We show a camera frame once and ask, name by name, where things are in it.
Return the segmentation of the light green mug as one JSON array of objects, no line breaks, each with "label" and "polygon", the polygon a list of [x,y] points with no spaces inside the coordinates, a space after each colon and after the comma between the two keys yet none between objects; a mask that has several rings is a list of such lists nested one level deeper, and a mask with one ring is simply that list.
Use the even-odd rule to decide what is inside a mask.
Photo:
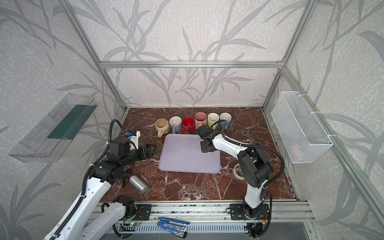
[{"label": "light green mug", "polygon": [[207,117],[207,125],[208,127],[215,131],[218,124],[215,124],[215,122],[219,121],[220,120],[220,116],[217,114],[217,113],[210,113],[208,114],[208,117]]}]

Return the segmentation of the pink patterned mug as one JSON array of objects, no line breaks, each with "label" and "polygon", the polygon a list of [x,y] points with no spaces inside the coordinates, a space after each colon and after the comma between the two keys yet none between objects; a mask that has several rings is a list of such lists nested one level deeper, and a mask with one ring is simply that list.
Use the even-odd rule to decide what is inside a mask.
[{"label": "pink patterned mug", "polygon": [[207,114],[198,112],[195,114],[195,129],[207,124]]}]

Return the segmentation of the red mug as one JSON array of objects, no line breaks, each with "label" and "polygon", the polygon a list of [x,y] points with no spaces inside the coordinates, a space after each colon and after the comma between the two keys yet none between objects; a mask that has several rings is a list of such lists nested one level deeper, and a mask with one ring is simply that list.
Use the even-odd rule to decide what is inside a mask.
[{"label": "red mug", "polygon": [[182,120],[182,125],[186,134],[191,134],[195,130],[195,120],[192,117],[185,117]]}]

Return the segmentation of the blue mug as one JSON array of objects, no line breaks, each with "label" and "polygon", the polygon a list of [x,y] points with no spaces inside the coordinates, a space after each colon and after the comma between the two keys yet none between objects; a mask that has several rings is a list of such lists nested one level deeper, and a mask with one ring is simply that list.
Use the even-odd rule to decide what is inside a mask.
[{"label": "blue mug", "polygon": [[220,114],[220,120],[221,120],[220,122],[221,129],[226,131],[231,124],[232,115],[229,113],[222,113]]}]

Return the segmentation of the purple mug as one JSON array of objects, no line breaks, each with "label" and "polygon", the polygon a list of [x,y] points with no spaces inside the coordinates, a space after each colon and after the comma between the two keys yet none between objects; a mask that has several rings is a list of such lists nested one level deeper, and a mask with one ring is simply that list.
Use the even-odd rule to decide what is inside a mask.
[{"label": "purple mug", "polygon": [[169,120],[173,134],[180,134],[183,130],[182,118],[179,116],[171,117]]}]

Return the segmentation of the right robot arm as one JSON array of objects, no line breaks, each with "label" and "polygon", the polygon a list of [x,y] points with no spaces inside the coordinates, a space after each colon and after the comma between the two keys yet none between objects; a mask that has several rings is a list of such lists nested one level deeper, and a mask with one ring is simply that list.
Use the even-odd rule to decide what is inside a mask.
[{"label": "right robot arm", "polygon": [[[247,193],[243,200],[244,208],[248,211],[248,215],[256,213],[262,206],[263,194],[268,185],[280,178],[285,170],[283,156],[271,148],[242,143],[219,131],[212,132],[206,125],[199,127],[197,133],[202,139],[201,151],[203,153],[222,151],[238,160],[243,177],[247,182]],[[265,151],[276,155],[281,163],[279,172],[273,178],[270,176],[274,172],[274,167]]]}]

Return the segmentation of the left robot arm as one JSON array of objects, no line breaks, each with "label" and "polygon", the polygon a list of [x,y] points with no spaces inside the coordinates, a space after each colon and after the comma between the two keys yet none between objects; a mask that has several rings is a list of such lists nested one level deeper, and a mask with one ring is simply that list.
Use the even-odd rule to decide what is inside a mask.
[{"label": "left robot arm", "polygon": [[121,219],[137,213],[131,197],[118,196],[91,224],[86,225],[94,208],[117,180],[123,180],[125,167],[154,156],[156,145],[139,146],[137,136],[109,140],[102,156],[87,170],[81,192],[58,224],[45,236],[46,240],[96,240]]}]

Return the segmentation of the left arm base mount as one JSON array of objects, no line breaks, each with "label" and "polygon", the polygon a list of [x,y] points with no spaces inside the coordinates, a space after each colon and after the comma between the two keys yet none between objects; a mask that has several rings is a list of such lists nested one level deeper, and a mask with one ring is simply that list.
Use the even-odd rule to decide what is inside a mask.
[{"label": "left arm base mount", "polygon": [[134,199],[125,198],[119,201],[124,207],[123,219],[126,221],[148,221],[151,214],[151,204],[136,204]]}]

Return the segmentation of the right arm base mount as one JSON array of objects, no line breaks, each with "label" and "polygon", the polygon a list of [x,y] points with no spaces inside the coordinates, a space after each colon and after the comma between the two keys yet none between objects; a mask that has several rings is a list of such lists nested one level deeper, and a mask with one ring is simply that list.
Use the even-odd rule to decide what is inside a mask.
[{"label": "right arm base mount", "polygon": [[264,201],[255,209],[249,207],[245,201],[241,204],[230,204],[225,212],[231,216],[234,221],[261,221],[268,222],[271,217],[270,206]]}]

